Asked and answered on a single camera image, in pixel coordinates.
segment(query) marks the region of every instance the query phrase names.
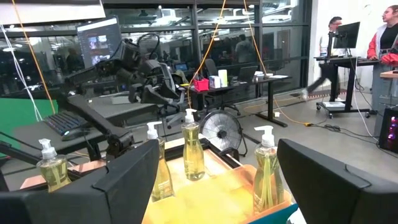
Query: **soap bottle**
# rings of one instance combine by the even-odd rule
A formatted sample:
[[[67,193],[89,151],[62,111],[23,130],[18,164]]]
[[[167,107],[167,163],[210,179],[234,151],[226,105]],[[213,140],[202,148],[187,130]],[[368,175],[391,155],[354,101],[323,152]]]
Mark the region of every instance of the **soap bottle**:
[[[40,169],[51,193],[71,183],[67,172],[67,157],[57,155],[49,139],[40,139],[39,143],[43,146],[43,159],[36,164],[36,167]]]
[[[200,125],[193,119],[196,110],[186,109],[185,123],[181,125],[185,144],[183,151],[185,176],[188,180],[200,180],[205,175],[205,158],[199,141]]]
[[[259,164],[254,176],[253,209],[254,214],[263,212],[283,202],[284,189],[279,171],[277,147],[272,126],[254,128],[264,131],[262,141],[256,146],[255,157]]]
[[[165,141],[160,138],[155,129],[155,125],[162,124],[161,121],[149,122],[147,140],[157,139],[159,141],[159,165],[157,166],[157,173],[154,188],[152,189],[152,201],[156,202],[163,198],[174,196],[173,183],[170,175],[169,167],[167,166],[166,159],[164,157]]]

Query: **orange cable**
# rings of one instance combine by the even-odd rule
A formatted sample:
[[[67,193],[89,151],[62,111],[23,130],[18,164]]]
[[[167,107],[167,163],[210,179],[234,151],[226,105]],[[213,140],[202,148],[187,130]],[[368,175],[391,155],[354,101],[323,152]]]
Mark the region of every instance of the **orange cable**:
[[[203,63],[205,63],[205,60],[206,60],[207,55],[209,54],[211,45],[213,45],[213,41],[214,41],[214,38],[215,38],[216,33],[217,33],[217,30],[218,30],[218,25],[220,24],[220,20],[221,20],[221,18],[223,17],[223,11],[224,11],[225,3],[226,3],[226,0],[224,0],[224,2],[223,2],[223,7],[221,7],[220,16],[218,17],[217,26],[216,26],[216,29],[214,30],[213,36],[211,37],[209,47],[207,48],[207,51],[206,51],[205,55],[203,56],[203,59],[202,59],[200,65],[199,65],[198,70],[195,72],[195,74],[193,74],[193,77],[192,77],[191,81],[189,82],[189,85],[188,85],[188,105],[189,105],[189,108],[192,108],[192,106],[191,106],[191,98],[190,98],[190,96],[189,96],[189,93],[190,93],[190,90],[191,90],[191,86],[192,86],[192,82],[193,82],[193,80],[196,78],[196,76],[198,75],[198,72],[199,72],[200,69],[202,68]]]
[[[33,51],[33,48],[32,48],[32,46],[31,46],[31,44],[30,44],[30,40],[29,40],[29,38],[27,37],[27,34],[26,34],[26,32],[25,32],[25,28],[24,28],[24,25],[22,24],[21,17],[19,16],[18,9],[17,9],[17,5],[15,4],[15,0],[11,0],[11,1],[12,1],[12,5],[14,6],[15,13],[17,14],[17,18],[18,18],[19,24],[21,25],[22,32],[23,32],[24,35],[25,35],[25,39],[26,39],[26,41],[27,41],[27,44],[29,45],[30,52],[32,53],[33,60],[35,61],[36,67],[37,67],[37,69],[38,69],[38,71],[39,71],[40,78],[42,79],[45,93],[47,94],[47,97],[48,97],[49,100],[50,100],[50,104],[51,104],[51,108],[52,108],[52,113],[55,114],[54,104],[52,103],[52,99],[51,99],[49,90],[47,89],[47,85],[45,84],[42,71],[40,70],[40,67],[39,67],[39,63],[37,62],[35,53],[34,53],[34,51]]]
[[[248,12],[248,5],[246,4],[246,0],[243,0],[243,3],[244,3],[244,8],[245,8],[246,12]],[[266,68],[265,68],[265,66],[264,66],[264,63],[262,62],[262,59],[261,59],[261,56],[260,56],[260,52],[259,52],[259,49],[258,49],[258,47],[257,47],[256,41],[255,41],[255,38],[254,38],[253,29],[252,29],[251,24],[250,24],[249,14],[248,14],[247,16],[248,16],[248,21],[249,21],[249,27],[250,27],[251,37],[252,37],[252,40],[253,40],[253,42],[254,42],[254,46],[256,47],[257,56],[259,57],[259,60],[260,60],[260,62],[261,62],[262,69],[264,70],[264,73],[265,73],[265,72],[266,72]],[[290,121],[292,121],[292,122],[294,122],[294,123],[297,123],[297,124],[303,124],[303,125],[308,124],[308,123],[303,123],[303,122],[300,122],[300,121],[295,121],[295,120],[291,119],[290,117],[286,116],[286,114],[285,114],[285,113],[281,110],[281,108],[279,107],[278,102],[277,102],[277,100],[275,99],[275,97],[274,97],[274,101],[275,101],[276,106],[278,107],[278,110],[279,110],[288,120],[290,120]]]

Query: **white wall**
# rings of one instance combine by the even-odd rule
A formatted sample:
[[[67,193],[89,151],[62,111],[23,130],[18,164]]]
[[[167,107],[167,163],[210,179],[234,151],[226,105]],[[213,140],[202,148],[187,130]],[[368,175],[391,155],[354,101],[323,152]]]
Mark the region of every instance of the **white wall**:
[[[333,16],[343,18],[343,24],[361,22],[354,56],[366,57],[369,43],[378,27],[383,25],[381,16],[387,7],[396,4],[396,0],[313,0],[312,27],[310,43],[310,61],[308,65],[308,84],[313,83],[320,76],[318,63],[313,59],[319,55],[319,41],[322,34],[328,32],[328,23]],[[372,85],[372,67],[360,67],[357,75],[362,86],[370,88]],[[344,69],[339,70],[340,80],[348,79],[344,76]]]

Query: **person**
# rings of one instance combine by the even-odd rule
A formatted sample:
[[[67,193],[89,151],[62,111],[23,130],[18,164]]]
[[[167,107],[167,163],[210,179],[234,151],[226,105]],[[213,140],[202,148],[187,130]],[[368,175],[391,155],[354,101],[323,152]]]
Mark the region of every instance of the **person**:
[[[69,55],[67,56],[67,67],[69,74],[73,74],[84,68],[83,59],[77,54],[73,48],[68,48]]]
[[[398,5],[388,7],[382,18],[385,24],[378,28],[368,49],[368,59],[381,61],[373,66],[371,114],[377,113],[379,97],[385,87],[384,84],[387,84],[384,82],[388,82],[380,78],[380,73],[398,67],[398,54],[395,52],[398,48]]]
[[[251,43],[246,40],[246,36],[244,34],[239,35],[239,39],[241,40],[236,44],[235,52],[238,57],[239,63],[252,62],[254,60],[254,47]]]
[[[341,22],[342,18],[340,16],[335,16],[333,17],[330,22],[329,22],[329,31],[325,32],[319,43],[319,48],[321,54],[327,50],[328,44],[329,44],[329,32],[336,32],[338,26],[342,24]],[[332,49],[331,50],[332,55],[339,55],[341,54],[340,49]],[[308,86],[306,89],[302,90],[302,99],[307,101],[308,100],[308,94],[312,93],[316,88],[318,88],[322,83],[326,80],[329,79],[330,81],[332,80],[333,76],[336,74],[335,70],[337,69],[334,64],[332,63],[321,63],[319,64],[319,67],[321,68],[321,77],[316,80],[314,83],[312,83],[310,86]],[[332,99],[340,101],[338,98],[338,95],[340,94],[340,79],[338,78],[337,75],[337,85],[336,85],[336,95],[335,96],[330,96],[330,101]]]

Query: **man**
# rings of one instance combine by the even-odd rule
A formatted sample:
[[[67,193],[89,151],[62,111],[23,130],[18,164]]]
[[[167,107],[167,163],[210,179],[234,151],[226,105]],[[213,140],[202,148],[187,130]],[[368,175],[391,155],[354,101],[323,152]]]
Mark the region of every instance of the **man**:
[[[341,25],[341,20],[342,18],[340,16],[335,16],[333,17],[330,22],[329,22],[329,32],[336,32],[338,26]],[[321,39],[320,39],[320,52],[321,55],[326,56],[325,51],[327,51],[328,48],[328,43],[329,43],[329,32],[325,32]],[[341,54],[341,50],[339,49],[332,49],[331,50],[332,55],[339,55]],[[321,77],[315,81],[312,85],[308,86],[307,89],[302,90],[302,99],[307,101],[308,100],[308,94],[312,93],[316,88],[318,88],[322,83],[326,80],[329,79],[332,81],[333,76],[335,75],[335,66],[331,63],[320,63],[319,67],[321,68]],[[336,90],[336,95],[335,96],[330,96],[330,101],[332,99],[338,99],[338,95],[340,94],[340,81],[337,75],[337,90]]]
[[[254,47],[246,40],[244,34],[239,35],[241,40],[236,44],[235,52],[239,63],[252,62],[254,60]]]

